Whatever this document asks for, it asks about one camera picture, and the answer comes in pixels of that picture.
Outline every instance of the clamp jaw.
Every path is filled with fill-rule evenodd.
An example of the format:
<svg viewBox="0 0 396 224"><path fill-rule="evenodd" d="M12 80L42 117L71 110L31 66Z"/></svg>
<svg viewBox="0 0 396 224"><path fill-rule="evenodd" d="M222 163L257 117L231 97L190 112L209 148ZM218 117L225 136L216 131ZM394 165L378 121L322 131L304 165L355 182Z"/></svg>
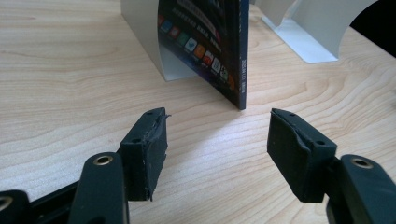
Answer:
<svg viewBox="0 0 396 224"><path fill-rule="evenodd" d="M268 154L302 203L329 196L330 223L396 223L396 186L382 167L337 145L294 113L273 109Z"/></svg>
<svg viewBox="0 0 396 224"><path fill-rule="evenodd" d="M128 224L128 201L152 200L167 149L164 108L147 111L116 152L86 160L80 180L34 202L0 192L1 224Z"/></svg>

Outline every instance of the book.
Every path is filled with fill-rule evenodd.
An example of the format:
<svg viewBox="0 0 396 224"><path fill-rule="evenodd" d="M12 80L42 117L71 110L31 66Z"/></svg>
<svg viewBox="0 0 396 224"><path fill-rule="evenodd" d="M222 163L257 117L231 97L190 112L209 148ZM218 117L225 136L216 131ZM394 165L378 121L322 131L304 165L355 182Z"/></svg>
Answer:
<svg viewBox="0 0 396 224"><path fill-rule="evenodd" d="M160 0L158 39L240 110L246 108L248 0Z"/></svg>

